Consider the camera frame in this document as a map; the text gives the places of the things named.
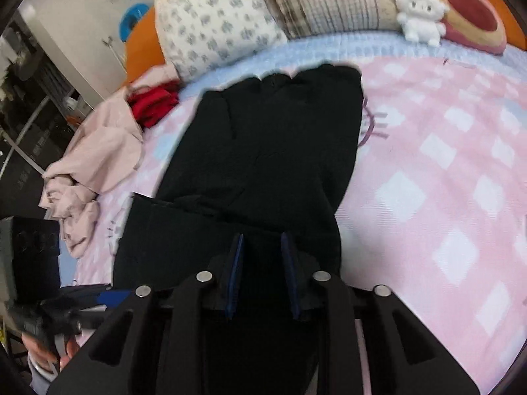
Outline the pink crumpled garment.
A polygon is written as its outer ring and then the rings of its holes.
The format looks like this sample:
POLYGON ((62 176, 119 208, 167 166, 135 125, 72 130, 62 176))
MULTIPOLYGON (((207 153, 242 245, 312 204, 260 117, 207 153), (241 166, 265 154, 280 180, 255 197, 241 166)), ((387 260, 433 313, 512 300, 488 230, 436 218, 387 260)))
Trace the pink crumpled garment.
POLYGON ((142 157, 143 134, 127 91, 100 103, 76 130, 64 156, 42 175, 39 206, 59 222, 60 235, 74 258, 81 258, 100 215, 99 195, 132 174, 142 157))

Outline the pink strawberry bear plush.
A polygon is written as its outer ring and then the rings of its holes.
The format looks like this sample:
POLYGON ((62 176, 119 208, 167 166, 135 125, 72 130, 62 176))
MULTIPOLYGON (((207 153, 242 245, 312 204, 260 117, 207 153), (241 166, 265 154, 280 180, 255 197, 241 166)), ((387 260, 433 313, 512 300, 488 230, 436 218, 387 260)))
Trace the pink strawberry bear plush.
POLYGON ((443 17, 446 39, 494 55, 504 53, 507 33, 488 0, 439 0, 448 7, 443 17))

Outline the light blue quilted blanket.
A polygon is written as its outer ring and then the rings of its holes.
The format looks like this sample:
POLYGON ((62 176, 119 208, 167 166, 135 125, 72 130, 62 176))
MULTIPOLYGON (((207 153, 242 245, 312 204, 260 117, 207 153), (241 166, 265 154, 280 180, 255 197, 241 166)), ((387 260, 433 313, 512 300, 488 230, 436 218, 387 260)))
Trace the light blue quilted blanket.
MULTIPOLYGON (((409 44, 395 32, 357 32, 289 41, 287 45, 275 47, 245 58, 231 66, 216 69, 183 90, 183 98, 200 95, 203 89, 221 86, 249 75, 265 75, 268 71, 318 65, 321 62, 352 60, 366 62, 374 57, 438 57, 443 61, 458 61, 467 65, 478 65, 514 79, 526 80, 526 51, 508 45, 504 55, 486 54, 468 47, 447 42, 441 47, 409 44)), ((177 144, 182 129, 179 126, 188 116, 179 109, 172 110, 155 127, 144 133, 147 163, 155 163, 157 157, 163 161, 169 157, 177 144)), ((60 241, 59 268, 62 286, 75 284, 77 260, 66 252, 60 241)))

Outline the blue neck pillow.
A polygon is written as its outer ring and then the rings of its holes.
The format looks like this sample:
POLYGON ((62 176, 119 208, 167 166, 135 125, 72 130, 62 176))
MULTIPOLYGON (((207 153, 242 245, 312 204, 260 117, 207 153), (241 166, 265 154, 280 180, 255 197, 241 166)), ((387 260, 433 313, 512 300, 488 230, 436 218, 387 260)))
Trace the blue neck pillow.
POLYGON ((134 27, 147 14, 149 9, 150 6, 148 4, 137 3, 125 11, 123 17, 120 20, 118 29, 120 40, 123 43, 127 41, 134 27))

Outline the pink Hello Kitty bedsheet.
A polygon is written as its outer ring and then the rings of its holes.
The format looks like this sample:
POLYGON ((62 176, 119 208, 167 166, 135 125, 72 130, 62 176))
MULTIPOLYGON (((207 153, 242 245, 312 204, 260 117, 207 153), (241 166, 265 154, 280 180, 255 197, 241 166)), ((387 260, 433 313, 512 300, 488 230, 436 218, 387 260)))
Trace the pink Hello Kitty bedsheet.
POLYGON ((363 57, 368 113, 337 213, 341 273, 385 283, 490 393, 526 339, 526 76, 363 57))

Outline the red folded garment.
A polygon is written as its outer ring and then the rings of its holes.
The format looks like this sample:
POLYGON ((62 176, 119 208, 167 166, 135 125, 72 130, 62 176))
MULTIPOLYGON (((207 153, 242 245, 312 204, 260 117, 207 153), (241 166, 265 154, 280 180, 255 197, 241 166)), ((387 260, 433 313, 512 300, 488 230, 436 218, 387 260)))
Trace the red folded garment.
POLYGON ((135 121, 142 129, 160 122, 180 101, 180 82, 176 79, 150 88, 139 88, 127 97, 135 121))

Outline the black zip jacket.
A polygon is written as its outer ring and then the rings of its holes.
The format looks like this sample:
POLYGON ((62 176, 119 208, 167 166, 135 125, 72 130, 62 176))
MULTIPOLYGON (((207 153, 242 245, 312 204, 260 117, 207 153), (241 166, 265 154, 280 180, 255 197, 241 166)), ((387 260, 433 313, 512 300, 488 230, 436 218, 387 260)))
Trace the black zip jacket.
POLYGON ((323 64, 206 91, 152 197, 136 195, 113 283, 174 288, 242 235, 220 370, 202 394, 303 394, 321 347, 311 312, 295 316, 283 234, 319 268, 341 267, 336 212, 355 167, 362 75, 323 64))

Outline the white sheep plush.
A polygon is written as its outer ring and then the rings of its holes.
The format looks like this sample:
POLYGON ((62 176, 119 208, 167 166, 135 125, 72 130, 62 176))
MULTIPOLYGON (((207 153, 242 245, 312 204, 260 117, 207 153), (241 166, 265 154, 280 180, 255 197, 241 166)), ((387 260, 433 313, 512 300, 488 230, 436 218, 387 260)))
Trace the white sheep plush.
POLYGON ((448 4, 441 0, 393 0, 398 10, 397 22, 404 39, 439 47, 446 36, 443 18, 449 12, 448 4))

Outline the white floral pillow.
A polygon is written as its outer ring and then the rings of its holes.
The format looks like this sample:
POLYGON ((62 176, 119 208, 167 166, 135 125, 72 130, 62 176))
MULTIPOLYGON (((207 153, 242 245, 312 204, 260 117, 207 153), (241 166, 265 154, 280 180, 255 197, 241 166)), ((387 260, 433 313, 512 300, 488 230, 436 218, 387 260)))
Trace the white floral pillow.
POLYGON ((191 82, 288 39, 265 0, 153 0, 164 59, 191 82))

